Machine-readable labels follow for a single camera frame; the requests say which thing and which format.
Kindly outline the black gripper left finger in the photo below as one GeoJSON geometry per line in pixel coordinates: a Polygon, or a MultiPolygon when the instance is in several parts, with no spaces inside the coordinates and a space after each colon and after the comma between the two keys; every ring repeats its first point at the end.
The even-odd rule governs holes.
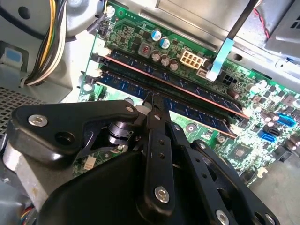
{"type": "Polygon", "coordinates": [[[140,153],[143,188],[136,204],[154,212],[174,208],[174,180],[167,122],[148,94],[141,105],[124,100],[26,105],[7,128],[7,166],[21,180],[37,210],[70,180],[126,153],[140,153]]]}

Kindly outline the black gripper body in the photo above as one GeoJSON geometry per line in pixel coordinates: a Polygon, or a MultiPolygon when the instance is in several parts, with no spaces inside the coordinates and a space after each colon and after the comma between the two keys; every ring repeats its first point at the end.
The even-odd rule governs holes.
{"type": "MultiPolygon", "coordinates": [[[[43,204],[39,225],[145,225],[136,201],[143,189],[140,153],[117,156],[70,180],[43,204]]],[[[205,214],[188,174],[173,169],[175,209],[165,225],[206,225],[205,214]]]]}

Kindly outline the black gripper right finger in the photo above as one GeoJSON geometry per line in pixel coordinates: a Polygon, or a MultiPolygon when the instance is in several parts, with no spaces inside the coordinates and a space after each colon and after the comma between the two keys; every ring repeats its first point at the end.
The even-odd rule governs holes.
{"type": "Polygon", "coordinates": [[[154,108],[166,119],[173,156],[188,172],[195,193],[195,209],[203,225],[278,225],[274,213],[241,180],[233,166],[219,157],[203,141],[190,143],[180,126],[171,122],[160,95],[154,108]]]}

